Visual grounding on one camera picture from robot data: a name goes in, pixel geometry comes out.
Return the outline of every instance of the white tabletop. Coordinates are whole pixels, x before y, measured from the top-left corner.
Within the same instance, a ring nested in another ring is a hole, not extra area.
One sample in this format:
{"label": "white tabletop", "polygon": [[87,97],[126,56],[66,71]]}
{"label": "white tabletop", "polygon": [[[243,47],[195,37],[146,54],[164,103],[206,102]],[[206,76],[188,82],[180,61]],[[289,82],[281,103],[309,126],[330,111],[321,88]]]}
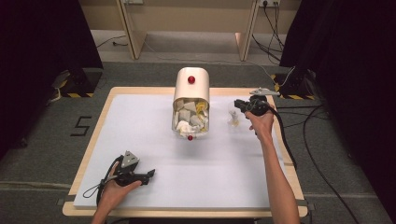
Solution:
{"label": "white tabletop", "polygon": [[[192,141],[171,129],[171,94],[120,94],[110,105],[74,201],[76,208],[96,206],[87,189],[104,178],[110,164],[126,150],[140,162],[135,172],[155,169],[147,186],[132,191],[119,208],[261,209],[268,208],[260,142],[240,113],[240,124],[228,124],[237,95],[210,97],[209,132]],[[276,150],[284,169],[279,145]]]}

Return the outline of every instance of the finger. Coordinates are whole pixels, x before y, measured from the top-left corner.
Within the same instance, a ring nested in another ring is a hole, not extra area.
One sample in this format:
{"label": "finger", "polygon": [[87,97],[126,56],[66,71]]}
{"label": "finger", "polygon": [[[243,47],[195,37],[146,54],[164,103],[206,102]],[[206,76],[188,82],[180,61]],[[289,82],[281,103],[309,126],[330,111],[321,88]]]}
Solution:
{"label": "finger", "polygon": [[114,163],[113,167],[111,167],[110,175],[113,175],[114,172],[116,172],[117,165],[119,165],[118,161]]}
{"label": "finger", "polygon": [[126,189],[128,190],[133,190],[133,189],[137,189],[142,185],[142,181],[137,180],[135,182],[132,182],[131,184],[125,186]]}
{"label": "finger", "polygon": [[245,112],[245,116],[250,119],[252,116],[255,116],[254,114],[252,114],[250,111]]}

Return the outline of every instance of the black curtain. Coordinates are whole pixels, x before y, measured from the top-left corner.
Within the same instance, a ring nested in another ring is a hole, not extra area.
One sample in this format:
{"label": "black curtain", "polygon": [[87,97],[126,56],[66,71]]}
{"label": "black curtain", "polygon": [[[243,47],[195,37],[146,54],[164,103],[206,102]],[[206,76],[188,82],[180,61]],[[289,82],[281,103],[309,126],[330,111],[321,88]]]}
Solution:
{"label": "black curtain", "polygon": [[79,2],[0,1],[0,159],[24,137],[69,70],[103,68]]}
{"label": "black curtain", "polygon": [[[319,2],[302,1],[281,65],[303,61],[317,73],[350,153],[396,222],[396,1],[333,1],[324,26],[317,24],[324,6]],[[317,42],[310,41],[312,34]]]}

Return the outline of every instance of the gray carpet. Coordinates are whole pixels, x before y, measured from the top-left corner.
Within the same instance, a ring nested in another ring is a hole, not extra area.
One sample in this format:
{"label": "gray carpet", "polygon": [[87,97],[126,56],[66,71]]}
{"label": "gray carpet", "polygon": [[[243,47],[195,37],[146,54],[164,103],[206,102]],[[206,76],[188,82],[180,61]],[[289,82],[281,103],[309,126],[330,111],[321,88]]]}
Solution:
{"label": "gray carpet", "polygon": [[[0,161],[1,223],[89,223],[88,217],[66,217],[62,199],[89,144],[95,124],[112,87],[173,87],[177,72],[186,66],[199,66],[210,75],[211,87],[265,87],[272,80],[256,65],[104,63],[105,70],[92,98],[62,98],[45,108],[27,136],[28,146],[13,148]],[[284,72],[266,67],[270,74]],[[320,100],[275,98],[283,119],[287,141],[297,161],[297,174],[307,201],[315,207],[313,223],[353,223],[351,215],[319,175],[304,145],[303,122]],[[75,125],[90,126],[85,136]],[[322,107],[305,127],[306,142],[320,171],[344,198],[360,223],[391,223],[376,198],[361,168],[348,157],[346,146],[337,134],[336,124]],[[38,187],[10,182],[35,182]],[[302,218],[309,223],[309,218]],[[271,223],[269,219],[259,223]]]}

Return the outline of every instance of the hand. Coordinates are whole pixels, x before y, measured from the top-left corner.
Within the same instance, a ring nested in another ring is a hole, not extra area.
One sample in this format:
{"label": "hand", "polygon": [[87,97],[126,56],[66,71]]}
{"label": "hand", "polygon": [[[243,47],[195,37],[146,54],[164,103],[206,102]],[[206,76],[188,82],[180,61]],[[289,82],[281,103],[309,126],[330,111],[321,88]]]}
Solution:
{"label": "hand", "polygon": [[[114,174],[118,164],[116,162],[111,168],[110,176]],[[124,187],[118,185],[115,180],[108,181],[103,189],[102,197],[93,216],[92,223],[104,223],[111,210],[116,208],[131,190],[137,189],[141,185],[142,182],[140,180]]]}
{"label": "hand", "polygon": [[245,112],[245,116],[250,120],[250,130],[256,131],[257,137],[263,141],[266,138],[272,138],[272,127],[274,124],[274,114],[268,110],[262,116],[255,116],[251,112]]}
{"label": "hand", "polygon": [[[116,170],[118,162],[114,164],[111,168],[110,176],[112,176]],[[99,202],[99,206],[101,203],[105,203],[106,206],[109,206],[111,210],[117,207],[121,203],[121,201],[125,198],[125,196],[133,189],[137,189],[142,185],[140,180],[131,183],[125,187],[122,187],[116,183],[115,180],[110,180],[106,183],[105,188],[102,193],[102,198]]]}

